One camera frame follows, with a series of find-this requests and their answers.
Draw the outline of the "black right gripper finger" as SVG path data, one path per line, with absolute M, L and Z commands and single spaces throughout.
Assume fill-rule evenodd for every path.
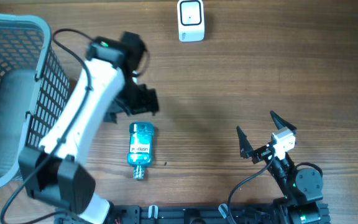
M 273 110 L 270 111 L 270 115 L 271 115 L 272 120 L 273 120 L 273 122 L 274 122 L 274 124 L 275 124 L 277 129 L 282 129 L 284 127 L 287 127 L 290 131 L 296 131 L 297 130 L 297 128 L 294 125 L 292 125 L 288 121 L 286 121 L 283 118 L 281 118 Z
M 247 136 L 240 128 L 240 126 L 236 127 L 236 131 L 239 138 L 240 156 L 245 159 L 252 157 L 254 153 L 254 149 L 251 146 L 250 142 L 248 141 Z

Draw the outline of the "teal mouthwash bottle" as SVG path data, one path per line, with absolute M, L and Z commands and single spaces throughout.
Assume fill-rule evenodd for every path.
M 152 123 L 134 122 L 129 126 L 130 142 L 127 163 L 134 168 L 133 178 L 136 180 L 142 180 L 145 176 L 145 169 L 152 164 L 154 131 Z

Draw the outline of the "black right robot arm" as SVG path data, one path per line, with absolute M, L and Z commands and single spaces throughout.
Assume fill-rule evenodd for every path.
M 323 171 L 316 164 L 301 162 L 295 164 L 289 151 L 296 146 L 297 128 L 281 118 L 276 112 L 270 115 L 277 128 L 267 144 L 254 149 L 240 127 L 236 128 L 239 138 L 240 156 L 251 158 L 254 164 L 264 161 L 261 170 L 238 183 L 228 196 L 227 219 L 234 221 L 231 199 L 235 191 L 265 171 L 276 181 L 283 197 L 276 198 L 260 210 L 248 208 L 245 214 L 257 222 L 268 223 L 321 223 L 323 214 L 318 202 L 323 199 Z

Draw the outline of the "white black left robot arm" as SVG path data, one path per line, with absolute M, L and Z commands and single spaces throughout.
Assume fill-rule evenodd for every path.
M 112 202 L 100 197 L 96 182 L 85 169 L 90 145 L 105 119 L 118 113 L 156 113 L 156 91 L 139 85 L 150 54 L 138 34 L 125 32 L 119 40 L 90 39 L 80 59 L 80 79 L 57 122 L 37 149 L 22 150 L 18 163 L 22 190 L 35 200 L 57 207 L 85 223 L 113 223 Z

